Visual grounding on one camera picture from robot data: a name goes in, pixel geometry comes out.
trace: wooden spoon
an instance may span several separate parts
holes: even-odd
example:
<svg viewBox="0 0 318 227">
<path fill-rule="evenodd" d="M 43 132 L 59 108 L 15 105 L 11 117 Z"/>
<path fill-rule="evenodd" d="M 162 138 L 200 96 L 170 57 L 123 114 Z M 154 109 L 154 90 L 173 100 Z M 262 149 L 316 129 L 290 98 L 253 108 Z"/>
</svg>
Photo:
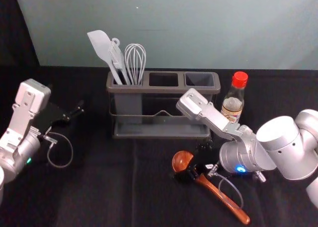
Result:
<svg viewBox="0 0 318 227">
<path fill-rule="evenodd" d="M 193 154 L 188 151 L 177 152 L 172 159 L 172 168 L 174 172 L 185 170 L 192 158 Z M 229 197 L 227 197 L 224 193 L 220 193 L 219 189 L 215 187 L 210 181 L 208 181 L 208 179 L 203 174 L 201 174 L 195 181 L 208 188 L 208 190 L 210 190 L 216 197 L 218 197 L 243 224 L 249 224 L 249 216 L 243 210 L 239 209 L 237 204 L 233 202 Z"/>
</svg>

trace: gray utensil caddy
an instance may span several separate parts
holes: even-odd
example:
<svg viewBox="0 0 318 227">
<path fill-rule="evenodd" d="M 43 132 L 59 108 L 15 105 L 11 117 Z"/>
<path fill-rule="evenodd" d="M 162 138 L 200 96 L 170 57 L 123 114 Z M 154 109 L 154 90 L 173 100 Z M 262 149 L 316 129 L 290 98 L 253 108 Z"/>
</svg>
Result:
<svg viewBox="0 0 318 227">
<path fill-rule="evenodd" d="M 214 102 L 221 89 L 219 76 L 214 72 L 144 71 L 142 85 L 117 85 L 109 72 L 106 90 L 113 137 L 210 138 L 205 125 L 189 120 L 175 107 L 190 88 Z"/>
</svg>

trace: whisk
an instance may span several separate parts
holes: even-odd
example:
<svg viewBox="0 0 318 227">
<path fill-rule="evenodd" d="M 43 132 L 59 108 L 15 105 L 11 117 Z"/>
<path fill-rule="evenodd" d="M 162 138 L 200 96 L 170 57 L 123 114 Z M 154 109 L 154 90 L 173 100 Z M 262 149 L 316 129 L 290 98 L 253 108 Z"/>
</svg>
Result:
<svg viewBox="0 0 318 227">
<path fill-rule="evenodd" d="M 129 44 L 125 48 L 126 69 L 132 84 L 142 84 L 146 67 L 146 50 L 136 43 Z"/>
</svg>

